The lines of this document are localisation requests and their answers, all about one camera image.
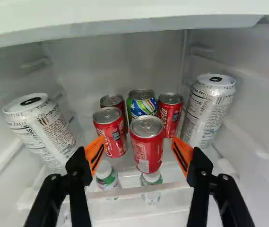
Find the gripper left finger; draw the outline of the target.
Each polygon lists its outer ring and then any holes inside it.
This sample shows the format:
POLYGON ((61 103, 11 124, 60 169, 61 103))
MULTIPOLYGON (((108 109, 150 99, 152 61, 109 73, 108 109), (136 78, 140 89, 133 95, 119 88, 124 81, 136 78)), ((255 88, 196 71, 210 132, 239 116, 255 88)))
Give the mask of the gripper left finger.
POLYGON ((66 175, 47 176, 24 223, 25 227, 55 227, 65 197, 69 196, 71 225, 90 227, 85 187, 93 180, 105 150, 105 136, 101 135, 86 147, 79 147, 67 161, 66 175))

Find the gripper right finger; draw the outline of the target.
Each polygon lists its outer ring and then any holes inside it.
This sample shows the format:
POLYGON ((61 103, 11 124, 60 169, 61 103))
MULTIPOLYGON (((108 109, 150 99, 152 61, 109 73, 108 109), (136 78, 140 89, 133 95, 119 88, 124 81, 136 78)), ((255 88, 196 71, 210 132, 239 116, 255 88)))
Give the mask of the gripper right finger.
POLYGON ((212 174, 213 163, 198 147, 191 147, 178 137, 173 137, 171 150, 193 188, 187 226, 205 227, 208 219, 209 197, 212 196, 225 227, 253 227, 255 224, 243 196, 234 180, 227 174, 212 174))

